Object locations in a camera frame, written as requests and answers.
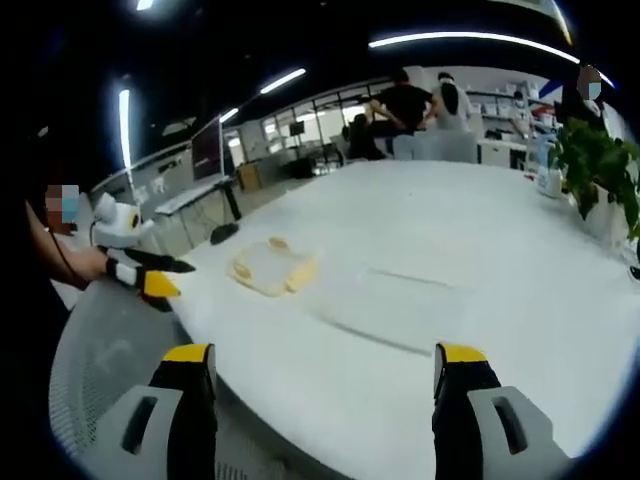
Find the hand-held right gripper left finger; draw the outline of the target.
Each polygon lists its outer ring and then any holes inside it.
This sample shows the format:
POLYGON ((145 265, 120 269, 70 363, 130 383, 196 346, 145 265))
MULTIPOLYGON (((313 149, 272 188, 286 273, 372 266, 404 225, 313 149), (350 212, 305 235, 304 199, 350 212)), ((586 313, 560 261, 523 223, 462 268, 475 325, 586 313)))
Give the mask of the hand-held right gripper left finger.
POLYGON ((169 350, 146 385, 99 419, 94 479, 213 479, 216 369, 212 344, 169 350))

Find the person's left hand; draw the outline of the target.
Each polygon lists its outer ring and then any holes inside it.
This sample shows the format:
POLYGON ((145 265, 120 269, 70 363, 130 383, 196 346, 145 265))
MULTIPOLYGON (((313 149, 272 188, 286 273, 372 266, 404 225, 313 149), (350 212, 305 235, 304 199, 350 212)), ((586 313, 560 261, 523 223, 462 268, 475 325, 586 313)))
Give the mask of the person's left hand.
POLYGON ((84 290, 91 282, 106 273, 108 257, 96 247, 64 253, 64 282, 79 290, 84 290))

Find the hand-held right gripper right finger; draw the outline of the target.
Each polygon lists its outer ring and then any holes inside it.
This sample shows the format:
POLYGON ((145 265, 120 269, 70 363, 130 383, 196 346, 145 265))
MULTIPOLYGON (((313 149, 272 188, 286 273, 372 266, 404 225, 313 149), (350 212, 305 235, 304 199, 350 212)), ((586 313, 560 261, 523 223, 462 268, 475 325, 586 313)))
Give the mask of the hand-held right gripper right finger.
POLYGON ((432 431, 437 479, 560 479, 573 463, 549 417, 471 346, 436 344, 432 431))

